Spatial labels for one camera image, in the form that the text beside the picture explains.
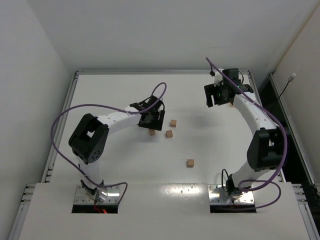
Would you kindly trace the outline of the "wooden cube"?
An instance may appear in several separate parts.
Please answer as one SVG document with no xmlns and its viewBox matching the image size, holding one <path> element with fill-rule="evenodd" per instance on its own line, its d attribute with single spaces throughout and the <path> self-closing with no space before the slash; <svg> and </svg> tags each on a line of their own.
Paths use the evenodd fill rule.
<svg viewBox="0 0 320 240">
<path fill-rule="evenodd" d="M 175 128 L 177 126 L 177 121 L 175 119 L 172 119 L 170 121 L 170 127 Z"/>
<path fill-rule="evenodd" d="M 149 134 L 153 136 L 156 134 L 156 131 L 154 129 L 149 129 Z"/>
<path fill-rule="evenodd" d="M 167 130 L 167 131 L 165 132 L 165 136 L 166 136 L 167 139 L 172 138 L 172 137 L 173 137 L 173 132 L 172 132 L 172 130 Z"/>
</svg>

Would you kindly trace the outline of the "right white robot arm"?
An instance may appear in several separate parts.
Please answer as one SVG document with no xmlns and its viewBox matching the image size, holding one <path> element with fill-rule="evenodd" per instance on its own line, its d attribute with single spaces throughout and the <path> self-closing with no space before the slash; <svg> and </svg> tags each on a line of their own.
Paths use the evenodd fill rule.
<svg viewBox="0 0 320 240">
<path fill-rule="evenodd" d="M 204 86 L 206 105 L 232 104 L 242 115 L 252 133 L 246 162 L 228 176 L 225 191 L 228 195 L 249 189 L 252 183 L 270 170 L 276 169 L 283 158 L 284 139 L 281 128 L 260 109 L 254 90 L 244 84 L 237 68 L 211 70 L 214 82 Z"/>
</svg>

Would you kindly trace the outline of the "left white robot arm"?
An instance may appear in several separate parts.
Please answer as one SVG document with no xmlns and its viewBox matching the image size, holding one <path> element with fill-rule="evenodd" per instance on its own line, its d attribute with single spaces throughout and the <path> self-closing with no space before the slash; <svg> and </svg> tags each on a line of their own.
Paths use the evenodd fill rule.
<svg viewBox="0 0 320 240">
<path fill-rule="evenodd" d="M 80 170 L 84 172 L 80 181 L 82 187 L 94 196 L 98 187 L 104 184 L 98 160 L 103 154 L 109 135 L 132 126 L 160 131 L 164 117 L 165 105 L 154 95 L 130 104 L 123 111 L 100 116 L 85 114 L 68 141 L 78 159 Z"/>
</svg>

